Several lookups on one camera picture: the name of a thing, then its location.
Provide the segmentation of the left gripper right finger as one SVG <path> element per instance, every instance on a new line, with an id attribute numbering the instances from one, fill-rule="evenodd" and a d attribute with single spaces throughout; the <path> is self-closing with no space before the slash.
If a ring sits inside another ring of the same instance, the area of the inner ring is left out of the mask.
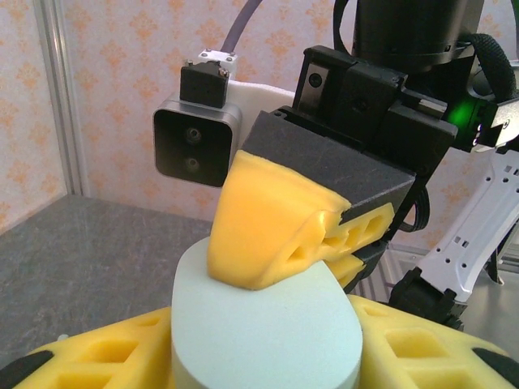
<path id="1" fill-rule="evenodd" d="M 348 296 L 362 328 L 361 388 L 517 388 L 518 362 L 462 331 Z"/>

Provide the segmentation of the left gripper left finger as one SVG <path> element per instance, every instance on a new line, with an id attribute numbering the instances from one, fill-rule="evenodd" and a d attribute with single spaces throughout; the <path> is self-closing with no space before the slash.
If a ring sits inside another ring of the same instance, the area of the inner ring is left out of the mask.
<path id="1" fill-rule="evenodd" d="M 171 309 L 45 344 L 1 369 L 2 388 L 174 388 Z"/>

